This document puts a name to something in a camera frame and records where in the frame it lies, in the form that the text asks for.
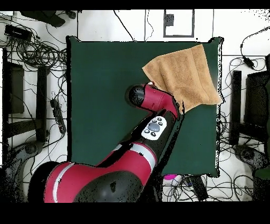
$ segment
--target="dark green table surface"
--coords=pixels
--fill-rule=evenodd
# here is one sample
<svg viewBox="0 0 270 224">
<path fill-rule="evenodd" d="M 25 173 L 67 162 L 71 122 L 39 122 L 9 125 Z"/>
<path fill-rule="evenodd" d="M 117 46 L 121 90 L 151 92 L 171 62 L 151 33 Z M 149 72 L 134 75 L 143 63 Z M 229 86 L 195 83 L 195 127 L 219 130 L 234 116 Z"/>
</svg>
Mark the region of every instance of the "dark green table surface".
<svg viewBox="0 0 270 224">
<path fill-rule="evenodd" d="M 147 114 L 124 100 L 126 89 L 148 82 L 142 71 L 156 56 L 191 48 L 195 42 L 71 42 L 71 160 L 98 164 Z M 215 87 L 220 38 L 203 43 Z M 164 174 L 217 176 L 216 105 L 186 113 Z"/>
</svg>

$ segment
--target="orange towel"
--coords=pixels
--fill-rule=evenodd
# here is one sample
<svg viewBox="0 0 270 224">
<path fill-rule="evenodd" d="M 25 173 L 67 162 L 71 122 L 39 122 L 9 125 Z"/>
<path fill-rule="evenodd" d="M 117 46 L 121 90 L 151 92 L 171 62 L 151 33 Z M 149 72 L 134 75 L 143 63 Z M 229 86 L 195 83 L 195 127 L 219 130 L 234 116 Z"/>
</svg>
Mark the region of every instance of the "orange towel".
<svg viewBox="0 0 270 224">
<path fill-rule="evenodd" d="M 222 102 L 215 89 L 202 44 L 189 49 L 158 56 L 146 64 L 143 71 L 160 90 L 173 94 L 185 112 L 200 104 Z"/>
</svg>

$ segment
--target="black stand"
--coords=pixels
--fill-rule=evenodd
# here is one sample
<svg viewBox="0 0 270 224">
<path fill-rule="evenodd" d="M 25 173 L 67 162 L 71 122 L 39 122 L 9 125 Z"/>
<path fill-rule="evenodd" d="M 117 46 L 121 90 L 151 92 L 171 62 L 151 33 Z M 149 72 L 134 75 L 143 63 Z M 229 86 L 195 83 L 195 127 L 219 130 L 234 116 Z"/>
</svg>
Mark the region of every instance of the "black stand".
<svg viewBox="0 0 270 224">
<path fill-rule="evenodd" d="M 23 122 L 15 122 L 6 125 L 4 132 L 6 137 L 13 137 L 31 130 L 36 130 L 36 140 L 23 144 L 19 150 L 9 152 L 6 160 L 3 160 L 3 170 L 5 171 L 6 195 L 11 194 L 8 199 L 14 202 L 25 202 L 23 193 L 23 171 L 29 158 L 39 154 L 48 136 L 46 130 L 47 115 L 47 75 L 50 70 L 47 67 L 39 67 L 37 72 L 37 93 L 36 93 L 36 119 Z"/>
<path fill-rule="evenodd" d="M 241 71 L 232 74 L 232 93 L 229 124 L 229 144 L 234 145 L 236 157 L 249 165 L 254 179 L 253 200 L 269 201 L 270 176 L 260 179 L 256 172 L 269 167 L 269 150 L 267 150 L 269 119 L 269 80 L 270 54 L 266 57 L 267 71 L 249 74 L 246 79 L 246 102 L 244 122 L 240 123 L 241 106 Z M 239 134 L 250 136 L 264 143 L 265 153 L 246 145 L 238 145 Z"/>
</svg>

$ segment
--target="cable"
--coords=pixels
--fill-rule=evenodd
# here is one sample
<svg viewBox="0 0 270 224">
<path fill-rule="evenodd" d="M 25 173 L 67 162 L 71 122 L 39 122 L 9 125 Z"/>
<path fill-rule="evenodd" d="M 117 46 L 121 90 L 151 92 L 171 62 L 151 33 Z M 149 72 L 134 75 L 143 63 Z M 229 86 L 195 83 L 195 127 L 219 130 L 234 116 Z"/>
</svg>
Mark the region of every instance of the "cable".
<svg viewBox="0 0 270 224">
<path fill-rule="evenodd" d="M 234 178 L 234 181 L 233 181 L 233 186 L 234 186 L 234 192 L 235 192 L 235 196 L 236 196 L 236 198 L 238 199 L 238 201 L 241 201 L 240 200 L 240 198 L 238 197 L 238 193 L 236 192 L 236 187 L 235 187 L 235 181 L 238 179 L 238 178 L 240 178 L 241 176 L 244 176 L 244 177 L 246 177 L 246 178 L 249 178 L 252 182 L 253 182 L 253 179 L 252 178 L 250 178 L 249 176 L 247 176 L 247 175 L 239 175 L 239 176 L 237 176 L 237 177 L 235 177 Z M 244 193 L 246 193 L 247 195 L 249 195 L 249 196 L 251 196 L 252 197 L 252 192 L 251 192 L 251 190 L 250 190 L 250 188 L 248 188 L 247 186 L 245 186 L 245 190 L 247 190 L 248 189 L 248 192 L 246 191 L 243 191 L 243 190 L 241 190 L 242 192 L 244 192 Z"/>
<path fill-rule="evenodd" d="M 58 156 L 57 159 L 56 159 L 55 161 L 57 162 L 57 160 L 58 160 L 61 156 L 64 156 L 64 155 L 65 155 L 65 154 Z"/>
<path fill-rule="evenodd" d="M 185 187 L 186 187 L 185 179 L 186 179 L 186 177 L 182 175 L 180 181 L 177 181 L 176 178 L 174 178 L 172 180 L 172 183 L 166 183 L 165 185 L 162 186 L 163 187 L 162 194 L 167 197 L 167 202 L 170 202 L 172 197 L 174 197 L 175 202 L 187 201 L 187 200 L 194 201 L 193 199 L 195 199 L 196 197 L 194 197 L 195 194 L 193 193 L 193 191 L 185 189 Z M 168 194 L 165 194 L 164 187 L 171 187 Z M 185 191 L 190 191 L 193 193 L 193 195 L 189 196 Z M 180 197 L 181 197 L 182 193 L 184 193 L 188 198 L 181 199 Z"/>
<path fill-rule="evenodd" d="M 9 42 L 5 45 L 5 46 L 10 45 L 12 47 L 11 51 L 13 51 L 13 48 L 16 49 L 17 55 L 19 57 L 19 60 L 17 60 L 18 62 L 20 61 L 24 63 L 26 67 L 28 65 L 33 68 L 37 68 L 39 66 L 48 66 L 51 69 L 61 66 L 61 65 L 57 66 L 56 65 L 57 63 L 63 64 L 65 66 L 66 49 L 59 50 L 58 46 L 51 42 L 48 41 L 41 42 L 39 40 L 40 38 L 38 37 L 37 32 L 34 29 L 25 27 L 19 23 L 16 24 L 18 24 L 16 27 L 21 27 L 25 30 L 29 30 L 32 33 L 32 40 L 30 42 L 22 41 L 20 39 L 15 39 L 11 37 L 9 38 Z M 54 45 L 55 48 L 47 45 L 47 43 Z"/>
<path fill-rule="evenodd" d="M 33 168 L 33 166 L 34 166 L 34 164 L 35 164 L 35 156 L 34 156 L 34 161 L 33 161 L 33 163 L 32 163 L 32 166 L 30 167 L 30 174 L 31 174 L 31 176 L 33 176 L 33 173 L 32 173 L 32 168 Z"/>
<path fill-rule="evenodd" d="M 242 57 L 243 57 L 243 59 L 244 59 L 244 62 L 246 63 L 246 65 L 247 65 L 249 68 L 251 68 L 251 69 L 253 69 L 253 70 L 255 70 L 255 69 L 254 69 L 254 63 L 253 63 L 253 61 L 252 61 L 250 58 L 245 57 L 245 56 L 243 55 L 243 53 L 242 53 L 242 48 L 243 48 L 244 41 L 245 41 L 247 38 L 249 38 L 249 37 L 251 37 L 251 36 L 253 36 L 253 35 L 255 35 L 255 34 L 258 34 L 258 33 L 260 33 L 260 32 L 266 31 L 266 30 L 268 30 L 268 29 L 270 29 L 270 26 L 268 26 L 268 27 L 266 27 L 266 28 L 263 28 L 262 30 L 260 30 L 260 31 L 258 31 L 258 32 L 256 32 L 256 33 L 253 33 L 253 34 L 251 34 L 251 35 L 245 37 L 245 38 L 243 39 L 243 41 L 242 41 L 242 44 L 240 45 L 240 52 L 241 52 L 241 55 L 242 55 Z"/>
<path fill-rule="evenodd" d="M 135 40 L 133 39 L 133 37 L 131 36 L 131 34 L 129 33 L 129 31 L 127 30 L 127 28 L 125 27 L 125 25 L 122 23 L 121 18 L 119 18 L 119 16 L 116 14 L 115 10 L 113 10 L 113 12 L 114 12 L 114 14 L 116 15 L 116 17 L 119 19 L 119 21 L 120 21 L 120 23 L 122 24 L 122 26 L 124 27 L 124 29 L 125 29 L 125 30 L 127 31 L 127 33 L 130 35 L 132 41 L 135 41 Z"/>
<path fill-rule="evenodd" d="M 237 58 L 234 58 L 234 59 L 232 59 L 231 61 L 230 61 L 230 63 L 229 63 L 229 73 L 227 74 L 227 76 L 226 76 L 226 78 L 225 78 L 225 85 L 227 86 L 226 88 L 224 88 L 224 89 L 222 89 L 221 91 L 223 91 L 223 90 L 225 90 L 225 89 L 231 89 L 231 87 L 230 87 L 230 85 L 232 84 L 232 82 L 230 82 L 230 84 L 228 84 L 227 83 L 227 79 L 228 79 L 228 77 L 229 77 L 229 75 L 230 75 L 230 77 L 231 77 L 231 79 L 232 79 L 232 71 L 234 71 L 236 68 L 238 68 L 239 66 L 242 66 L 242 65 L 244 65 L 245 64 L 245 62 L 244 61 L 242 61 L 242 59 L 243 58 L 240 58 L 240 57 L 237 57 Z M 235 61 L 235 60 L 239 60 L 240 62 L 239 62 L 239 64 L 237 64 L 237 65 L 233 65 L 232 63 L 233 63 L 233 61 Z M 255 70 L 255 71 L 262 71 L 265 67 L 266 67 L 266 62 L 265 62 L 265 59 L 264 58 L 256 58 L 256 59 L 252 59 L 252 61 L 254 61 L 254 62 L 257 62 L 257 60 L 263 60 L 264 61 L 264 66 L 263 66 L 263 68 L 261 68 L 261 69 L 258 69 L 258 70 Z"/>
<path fill-rule="evenodd" d="M 48 34 L 49 34 L 50 36 L 52 36 L 53 39 L 57 40 L 57 41 L 60 42 L 60 43 L 63 43 L 63 42 L 61 42 L 60 40 L 56 39 L 49 31 L 48 31 Z"/>
<path fill-rule="evenodd" d="M 48 147 L 48 156 L 49 156 L 50 161 L 51 161 L 50 154 L 49 154 L 49 145 L 50 145 L 50 137 L 51 137 L 50 133 L 51 133 L 51 129 L 52 129 L 52 127 L 53 127 L 54 125 L 57 125 L 57 123 L 56 123 L 56 124 L 53 124 L 53 125 L 51 126 L 50 130 L 49 130 L 49 141 L 48 141 L 48 146 L 47 146 L 47 147 Z"/>
<path fill-rule="evenodd" d="M 151 33 L 151 35 L 150 35 L 149 37 L 147 37 L 147 39 L 150 38 L 150 37 L 152 37 L 152 34 L 153 34 L 153 32 L 154 32 L 153 26 L 148 22 L 149 11 L 150 11 L 150 10 L 148 10 L 148 14 L 147 14 L 147 19 L 146 19 L 146 20 L 147 20 L 147 23 L 148 23 L 148 24 L 151 26 L 151 28 L 152 28 L 152 33 Z"/>
</svg>

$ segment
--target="wire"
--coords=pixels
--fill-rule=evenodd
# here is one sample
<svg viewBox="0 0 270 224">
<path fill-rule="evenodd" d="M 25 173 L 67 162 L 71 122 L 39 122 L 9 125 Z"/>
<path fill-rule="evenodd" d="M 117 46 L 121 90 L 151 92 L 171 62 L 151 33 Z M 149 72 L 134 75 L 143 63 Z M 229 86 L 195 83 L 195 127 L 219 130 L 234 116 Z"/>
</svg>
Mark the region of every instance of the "wire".
<svg viewBox="0 0 270 224">
<path fill-rule="evenodd" d="M 247 38 L 249 38 L 249 37 L 251 37 L 251 36 L 253 36 L 253 35 L 255 35 L 255 34 L 258 34 L 258 33 L 263 32 L 263 31 L 267 31 L 268 29 L 270 29 L 270 26 L 268 26 L 268 27 L 266 27 L 266 28 L 263 28 L 263 29 L 261 29 L 260 31 L 258 31 L 258 32 L 256 32 L 256 33 L 253 33 L 253 34 L 251 34 L 251 35 L 249 35 L 249 36 L 247 36 L 247 37 L 245 37 L 245 38 L 243 39 L 242 44 L 240 45 L 240 51 L 241 51 L 241 55 L 242 55 L 243 57 L 244 57 L 244 55 L 243 55 L 243 53 L 242 53 L 242 48 L 243 48 L 243 45 L 244 45 L 244 41 L 245 41 Z"/>
<path fill-rule="evenodd" d="M 35 156 L 34 156 L 34 160 L 33 160 L 33 163 L 32 163 L 32 166 L 30 167 L 30 174 L 31 174 L 31 176 L 33 176 L 33 173 L 32 173 L 32 168 L 33 168 L 33 166 L 34 166 L 34 164 L 35 164 Z"/>
<path fill-rule="evenodd" d="M 34 29 L 30 29 L 19 23 L 16 24 L 18 24 L 16 27 L 21 27 L 25 30 L 29 30 L 32 33 L 31 41 L 22 41 L 20 39 L 10 37 L 8 43 L 5 42 L 5 46 L 11 46 L 11 52 L 13 51 L 13 49 L 16 50 L 19 57 L 19 59 L 16 61 L 24 63 L 26 68 L 28 68 L 28 66 L 31 66 L 33 68 L 38 68 L 39 66 L 47 66 L 50 69 L 57 67 L 65 67 L 66 49 L 60 50 L 57 45 L 49 41 L 41 42 L 39 40 L 40 38 L 38 37 L 37 32 Z"/>
<path fill-rule="evenodd" d="M 56 39 L 49 31 L 48 31 L 48 34 L 49 34 L 50 36 L 52 36 L 53 39 L 57 40 L 57 41 L 60 42 L 60 43 L 63 43 L 63 42 L 61 42 L 60 40 Z"/>
<path fill-rule="evenodd" d="M 113 10 L 114 14 L 116 15 L 116 17 L 119 19 L 120 23 L 122 24 L 122 26 L 124 27 L 124 29 L 127 31 L 127 33 L 130 35 L 132 41 L 135 41 L 134 38 L 131 36 L 131 34 L 129 33 L 129 31 L 127 30 L 127 28 L 125 27 L 125 25 L 122 23 L 121 18 L 119 18 L 119 16 L 116 14 L 115 10 Z"/>
<path fill-rule="evenodd" d="M 64 155 L 65 155 L 65 154 L 58 156 L 57 159 L 56 159 L 55 161 L 57 162 L 57 160 L 58 160 L 61 156 L 64 156 Z"/>
<path fill-rule="evenodd" d="M 237 65 L 233 65 L 233 62 L 235 61 L 235 60 L 239 60 L 240 62 L 237 64 Z M 254 62 L 257 62 L 257 60 L 263 60 L 264 61 L 264 66 L 261 68 L 261 69 L 258 69 L 258 70 L 255 70 L 255 71 L 262 71 L 265 67 L 266 67 L 266 62 L 265 62 L 265 59 L 264 58 L 256 58 L 256 59 L 252 59 L 252 61 L 254 61 Z M 232 59 L 231 61 L 230 61 L 230 63 L 229 63 L 229 73 L 227 74 L 227 76 L 226 76 L 226 78 L 225 78 L 225 85 L 227 86 L 226 88 L 224 88 L 224 89 L 222 89 L 221 91 L 224 91 L 225 89 L 231 89 L 231 84 L 232 84 L 232 82 L 230 82 L 230 84 L 228 84 L 227 83 L 227 79 L 228 79 L 228 77 L 229 77 L 229 75 L 230 75 L 230 78 L 232 79 L 232 71 L 234 71 L 236 68 L 238 68 L 239 66 L 242 66 L 242 65 L 244 65 L 245 64 L 245 62 L 243 61 L 243 58 L 241 58 L 241 57 L 237 57 L 237 58 L 234 58 L 234 59 Z"/>
<path fill-rule="evenodd" d="M 147 19 L 146 19 L 146 20 L 147 20 L 147 23 L 148 23 L 148 24 L 151 26 L 151 28 L 152 28 L 152 33 L 151 33 L 151 35 L 150 35 L 149 37 L 147 37 L 147 39 L 150 38 L 150 37 L 152 37 L 152 34 L 153 34 L 153 32 L 154 32 L 153 26 L 148 22 L 149 11 L 150 11 L 150 10 L 148 10 L 148 14 L 147 14 Z"/>
<path fill-rule="evenodd" d="M 51 161 L 50 154 L 49 154 L 49 145 L 50 145 L 50 137 L 51 137 L 50 133 L 51 133 L 51 129 L 52 129 L 52 127 L 53 127 L 54 125 L 57 125 L 57 124 L 53 124 L 53 125 L 51 126 L 50 130 L 49 130 L 49 141 L 48 141 L 48 146 L 47 146 L 47 147 L 48 147 L 48 156 L 49 156 L 50 161 Z"/>
<path fill-rule="evenodd" d="M 250 177 L 247 176 L 247 175 L 239 175 L 239 176 L 237 176 L 237 177 L 234 178 L 234 181 L 233 181 L 234 192 L 235 192 L 235 196 L 236 196 L 236 198 L 238 199 L 238 201 L 241 201 L 241 200 L 240 200 L 240 198 L 238 197 L 239 194 L 236 192 L 236 187 L 235 187 L 236 184 L 235 184 L 235 181 L 236 181 L 238 178 L 240 178 L 241 176 L 244 176 L 244 177 L 250 179 L 250 180 L 253 182 L 253 179 L 250 178 Z M 241 192 L 244 192 L 244 193 L 246 193 L 247 195 L 249 195 L 249 196 L 252 197 L 252 191 L 250 190 L 250 188 L 247 187 L 247 186 L 245 186 L 245 190 L 246 190 L 246 191 L 241 190 Z"/>
</svg>

